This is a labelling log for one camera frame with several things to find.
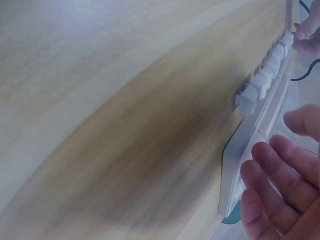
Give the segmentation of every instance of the wooden table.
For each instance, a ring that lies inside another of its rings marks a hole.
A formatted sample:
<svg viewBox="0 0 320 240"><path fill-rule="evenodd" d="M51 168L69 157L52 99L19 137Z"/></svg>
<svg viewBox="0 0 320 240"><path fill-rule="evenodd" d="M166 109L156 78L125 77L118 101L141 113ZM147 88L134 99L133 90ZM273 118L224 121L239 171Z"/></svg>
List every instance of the wooden table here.
<svg viewBox="0 0 320 240"><path fill-rule="evenodd" d="M234 96L286 5L1 1L0 239L209 238Z"/></svg>

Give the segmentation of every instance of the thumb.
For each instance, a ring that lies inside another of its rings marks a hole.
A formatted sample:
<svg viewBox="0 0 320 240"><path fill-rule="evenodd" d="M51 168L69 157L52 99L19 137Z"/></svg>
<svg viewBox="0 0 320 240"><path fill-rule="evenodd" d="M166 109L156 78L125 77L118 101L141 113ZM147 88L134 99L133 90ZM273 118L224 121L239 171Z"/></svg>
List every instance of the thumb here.
<svg viewBox="0 0 320 240"><path fill-rule="evenodd" d="M309 17L297 27L295 36L300 39L308 39L320 27L320 1L315 0L310 9Z"/></svg>
<svg viewBox="0 0 320 240"><path fill-rule="evenodd" d="M320 106L309 104L286 112L284 122L294 133L320 141Z"/></svg>

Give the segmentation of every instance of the fingernail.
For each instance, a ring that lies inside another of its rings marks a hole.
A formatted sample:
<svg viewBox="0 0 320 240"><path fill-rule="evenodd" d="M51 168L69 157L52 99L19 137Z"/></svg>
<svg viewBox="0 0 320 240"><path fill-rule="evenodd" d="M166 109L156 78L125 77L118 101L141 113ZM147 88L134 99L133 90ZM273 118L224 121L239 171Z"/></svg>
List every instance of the fingernail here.
<svg viewBox="0 0 320 240"><path fill-rule="evenodd" d="M299 31L299 30L295 32L295 36L297 39L300 39L300 40L304 40L307 37L303 31Z"/></svg>

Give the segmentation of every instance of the hand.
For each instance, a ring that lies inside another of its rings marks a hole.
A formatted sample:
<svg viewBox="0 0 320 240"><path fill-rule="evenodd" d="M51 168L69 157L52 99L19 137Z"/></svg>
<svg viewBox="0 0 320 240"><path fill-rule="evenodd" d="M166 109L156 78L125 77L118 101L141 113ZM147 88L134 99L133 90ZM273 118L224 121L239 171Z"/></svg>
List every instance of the hand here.
<svg viewBox="0 0 320 240"><path fill-rule="evenodd" d="M284 122L294 133L320 141L320 106L287 112ZM250 240L319 240L319 156L279 135L269 144L257 143L252 156L241 167L247 188L241 215Z"/></svg>
<svg viewBox="0 0 320 240"><path fill-rule="evenodd" d="M293 49L298 52L320 56L320 0L313 1L309 17L296 27Z"/></svg>

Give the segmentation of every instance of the power cord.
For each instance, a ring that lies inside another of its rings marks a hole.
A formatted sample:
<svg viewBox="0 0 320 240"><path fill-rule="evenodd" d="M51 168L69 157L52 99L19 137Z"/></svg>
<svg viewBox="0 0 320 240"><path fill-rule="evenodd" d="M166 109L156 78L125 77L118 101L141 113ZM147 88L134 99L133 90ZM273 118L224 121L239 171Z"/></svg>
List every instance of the power cord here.
<svg viewBox="0 0 320 240"><path fill-rule="evenodd" d="M307 13L310 14L310 9L307 7L307 5L302 0L299 0L299 3L307 11ZM303 75L302 77L299 77L299 78L292 78L291 81L298 82L298 81L305 79L306 77L308 77L310 75L312 69L318 63L320 63L320 58L311 63L311 65L305 75Z"/></svg>

